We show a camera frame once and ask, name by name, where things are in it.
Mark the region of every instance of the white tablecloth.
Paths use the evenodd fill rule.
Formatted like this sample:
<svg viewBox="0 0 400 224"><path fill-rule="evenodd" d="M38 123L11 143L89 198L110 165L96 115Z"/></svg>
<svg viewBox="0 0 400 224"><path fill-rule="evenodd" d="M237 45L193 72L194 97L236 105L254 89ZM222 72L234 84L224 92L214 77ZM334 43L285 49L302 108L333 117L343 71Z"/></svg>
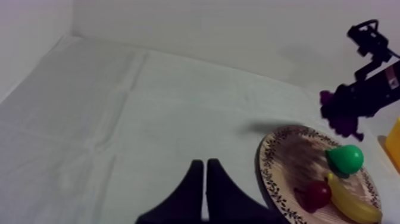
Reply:
<svg viewBox="0 0 400 224"><path fill-rule="evenodd" d="M335 137L315 92L175 55L62 41L0 105L0 222L133 223L196 158L219 158L265 204L257 146L289 124ZM335 138L363 150L384 223L396 223L400 176L369 126L360 129L362 143Z"/></svg>

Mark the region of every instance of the plate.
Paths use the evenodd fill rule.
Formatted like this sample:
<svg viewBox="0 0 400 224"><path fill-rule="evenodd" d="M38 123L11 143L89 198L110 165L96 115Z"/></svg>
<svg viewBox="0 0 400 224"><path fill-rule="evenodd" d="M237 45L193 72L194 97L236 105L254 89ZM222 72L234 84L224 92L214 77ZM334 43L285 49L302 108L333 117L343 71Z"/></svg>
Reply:
<svg viewBox="0 0 400 224"><path fill-rule="evenodd" d="M293 224L355 223L332 203L309 213L298 203L299 193L311 181L323 181L332 172L326 150L340 146L338 142L312 128L284 126L267 135L259 150L262 182L277 209ZM361 168L347 179L340 180L346 189L361 200L381 210L371 176Z"/></svg>

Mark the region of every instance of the red apple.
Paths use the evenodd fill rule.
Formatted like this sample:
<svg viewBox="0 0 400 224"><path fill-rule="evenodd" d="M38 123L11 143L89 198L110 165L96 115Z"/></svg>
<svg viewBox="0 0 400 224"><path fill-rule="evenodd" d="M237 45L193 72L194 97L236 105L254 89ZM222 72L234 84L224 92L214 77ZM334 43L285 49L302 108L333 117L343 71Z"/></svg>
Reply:
<svg viewBox="0 0 400 224"><path fill-rule="evenodd" d="M313 181L304 192L304 203L311 209L320 209L329 204L332 192L325 181Z"/></svg>

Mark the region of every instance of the yellow banana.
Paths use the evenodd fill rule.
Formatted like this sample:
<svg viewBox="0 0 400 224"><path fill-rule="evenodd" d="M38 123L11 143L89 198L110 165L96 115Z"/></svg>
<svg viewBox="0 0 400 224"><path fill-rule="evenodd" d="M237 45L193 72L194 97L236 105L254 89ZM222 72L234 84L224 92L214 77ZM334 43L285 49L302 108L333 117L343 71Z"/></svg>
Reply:
<svg viewBox="0 0 400 224"><path fill-rule="evenodd" d="M353 221L370 224L382 220L381 211L352 195L332 173L328 174L328 184L332 191L332 203Z"/></svg>

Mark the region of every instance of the black cable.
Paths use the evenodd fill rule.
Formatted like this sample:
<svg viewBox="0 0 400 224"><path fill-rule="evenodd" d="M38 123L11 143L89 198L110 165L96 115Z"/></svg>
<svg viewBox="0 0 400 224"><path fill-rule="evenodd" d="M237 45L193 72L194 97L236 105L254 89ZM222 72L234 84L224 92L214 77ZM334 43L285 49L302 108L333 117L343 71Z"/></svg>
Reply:
<svg viewBox="0 0 400 224"><path fill-rule="evenodd" d="M357 25L356 28L357 28L357 29L360 29L360 28L362 28L362 27L364 27L364 26L368 26L368 25L370 25L370 24L375 24L374 30L378 30L378 27L379 27L379 21L378 21L378 20L368 20L368 21L365 21L365 22L360 23L359 25Z"/></svg>
<svg viewBox="0 0 400 224"><path fill-rule="evenodd" d="M394 57L396 57L396 58L398 58L398 59L400 59L400 55L398 55L398 54L396 54L395 52L393 52L391 49L387 49L388 51L389 51L389 53L392 55L392 56L394 56Z"/></svg>

